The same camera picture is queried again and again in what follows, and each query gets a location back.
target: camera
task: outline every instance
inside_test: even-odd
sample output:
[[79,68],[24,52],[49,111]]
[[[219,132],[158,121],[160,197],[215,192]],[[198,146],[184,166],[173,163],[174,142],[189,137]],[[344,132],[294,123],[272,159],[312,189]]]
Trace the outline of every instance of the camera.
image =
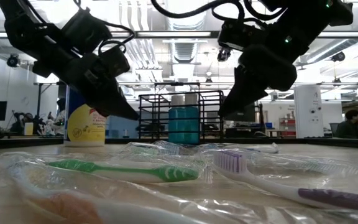
[[338,54],[331,57],[333,62],[342,62],[345,60],[345,54],[343,52],[339,52]]
[[231,49],[222,47],[218,53],[218,62],[225,62],[231,56]]
[[11,54],[11,56],[6,61],[6,64],[11,68],[17,68],[20,65],[19,55]]

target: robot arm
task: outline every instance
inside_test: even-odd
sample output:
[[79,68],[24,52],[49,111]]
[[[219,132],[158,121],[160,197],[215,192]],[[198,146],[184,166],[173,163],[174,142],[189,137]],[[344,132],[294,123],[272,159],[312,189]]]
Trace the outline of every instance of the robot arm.
[[[137,119],[115,79],[129,71],[129,64],[112,37],[106,22],[93,17],[89,9],[78,12],[59,29],[45,22],[28,0],[0,0],[5,30],[13,47],[35,58],[33,72],[43,77],[54,73],[70,88],[80,92],[86,103],[101,115]],[[104,44],[115,47],[95,55]]]
[[[352,3],[341,0],[259,0],[273,15],[259,14],[250,0],[244,0],[247,11],[253,16],[244,18],[239,0],[215,0],[199,9],[183,14],[164,10],[156,0],[153,6],[164,16],[185,18],[212,9],[213,16],[223,20],[218,44],[222,47],[219,61],[227,60],[231,49],[239,50],[239,66],[234,69],[234,86],[219,110],[225,116],[265,96],[265,90],[287,91],[296,80],[292,63],[305,54],[308,46],[328,26],[343,26],[353,22]],[[217,15],[214,8],[233,3],[239,10],[238,19]],[[271,24],[268,21],[278,17]],[[245,22],[254,22],[258,27]]]

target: yellow label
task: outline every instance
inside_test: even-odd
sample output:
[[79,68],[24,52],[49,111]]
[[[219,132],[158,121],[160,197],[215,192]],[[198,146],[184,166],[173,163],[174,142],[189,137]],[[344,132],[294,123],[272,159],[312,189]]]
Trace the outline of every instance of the yellow label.
[[84,104],[68,118],[67,135],[70,141],[104,141],[106,118]]
[[24,123],[24,135],[32,135],[32,130],[34,129],[34,123]]

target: white pillar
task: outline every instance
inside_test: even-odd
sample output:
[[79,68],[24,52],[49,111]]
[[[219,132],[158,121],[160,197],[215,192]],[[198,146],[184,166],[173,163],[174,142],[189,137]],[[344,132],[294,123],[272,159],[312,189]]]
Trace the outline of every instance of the white pillar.
[[324,126],[320,86],[296,86],[294,88],[294,97],[296,137],[323,137]]

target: clear plastic wrap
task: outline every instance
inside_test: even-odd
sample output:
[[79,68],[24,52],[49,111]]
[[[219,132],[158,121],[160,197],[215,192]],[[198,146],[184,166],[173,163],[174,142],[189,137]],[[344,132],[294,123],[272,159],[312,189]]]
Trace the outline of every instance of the clear plastic wrap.
[[27,152],[7,152],[0,155],[0,166],[9,167],[28,161],[60,169],[87,172],[91,175],[126,180],[135,183],[164,183],[202,179],[210,180],[207,163],[197,156],[169,154],[83,154],[35,155]]
[[174,144],[166,141],[156,141],[154,143],[140,143],[130,142],[121,150],[121,154],[169,154],[169,155],[184,155],[189,156],[196,153],[215,150],[215,149],[237,149],[240,151],[257,151],[264,153],[276,154],[279,152],[279,146],[275,143],[271,145],[246,145],[246,144],[231,144],[231,143],[208,143],[199,146]]
[[253,189],[316,207],[358,209],[358,164],[241,149],[202,154],[220,174]]
[[231,143],[209,143],[202,144],[195,148],[198,153],[204,153],[208,150],[226,150],[232,149],[237,151],[256,151],[269,154],[279,153],[279,146],[275,143],[271,145],[246,145],[246,144],[231,144]]
[[30,161],[4,170],[23,201],[54,223],[358,223],[357,211],[187,200]]

